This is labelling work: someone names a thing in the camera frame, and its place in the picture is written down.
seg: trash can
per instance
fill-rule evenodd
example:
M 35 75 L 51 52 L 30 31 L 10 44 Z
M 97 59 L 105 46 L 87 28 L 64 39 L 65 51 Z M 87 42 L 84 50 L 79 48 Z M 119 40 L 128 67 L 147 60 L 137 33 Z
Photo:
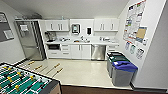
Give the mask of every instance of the trash can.
M 116 61 L 129 61 L 125 56 L 113 56 L 109 58 L 110 61 L 110 65 L 109 65 L 109 76 L 110 78 L 112 78 L 112 74 L 113 74 L 113 62 Z
M 128 86 L 134 72 L 138 69 L 129 61 L 113 62 L 112 83 L 114 86 Z
M 113 57 L 113 56 L 121 56 L 121 57 L 125 57 L 122 53 L 119 53 L 119 52 L 109 52 L 107 53 L 107 71 L 109 72 L 110 71 L 110 65 L 111 65 L 111 60 L 110 60 L 110 57 Z

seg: blue recycling bin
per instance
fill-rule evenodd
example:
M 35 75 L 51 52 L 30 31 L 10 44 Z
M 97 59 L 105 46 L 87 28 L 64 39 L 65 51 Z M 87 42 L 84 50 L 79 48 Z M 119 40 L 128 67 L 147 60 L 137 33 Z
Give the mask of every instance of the blue recycling bin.
M 113 62 L 112 83 L 114 86 L 128 86 L 138 68 L 129 61 Z

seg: coffee maker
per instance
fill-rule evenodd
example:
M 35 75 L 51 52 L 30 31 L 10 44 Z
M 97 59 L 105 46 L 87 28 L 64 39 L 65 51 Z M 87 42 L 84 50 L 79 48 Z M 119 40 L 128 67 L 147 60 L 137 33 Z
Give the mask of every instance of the coffee maker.
M 56 33 L 53 31 L 47 31 L 45 32 L 45 36 L 47 37 L 47 42 L 53 42 L 56 39 Z

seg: countertop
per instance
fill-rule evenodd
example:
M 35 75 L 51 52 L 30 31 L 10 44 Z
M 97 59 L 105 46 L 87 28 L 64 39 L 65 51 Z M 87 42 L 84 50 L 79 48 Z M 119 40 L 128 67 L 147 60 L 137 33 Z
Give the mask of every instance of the countertop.
M 59 41 L 59 40 L 56 40 L 56 41 L 53 41 L 53 42 L 45 42 L 45 44 L 71 44 L 71 45 L 75 45 L 75 44 L 82 44 L 82 45 L 85 45 L 85 44 L 97 44 L 97 45 L 116 45 L 118 46 L 119 43 L 112 43 L 112 42 L 108 42 L 108 41 L 99 41 L 99 40 L 92 40 L 88 43 L 85 43 L 85 42 L 74 42 L 73 40 L 67 40 L 67 41 Z

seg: ceiling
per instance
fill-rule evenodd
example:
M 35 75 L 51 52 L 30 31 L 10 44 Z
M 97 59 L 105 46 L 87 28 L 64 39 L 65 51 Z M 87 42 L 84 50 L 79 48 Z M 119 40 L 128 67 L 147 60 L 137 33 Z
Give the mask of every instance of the ceiling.
M 116 18 L 129 0 L 2 0 L 23 15 L 45 19 Z

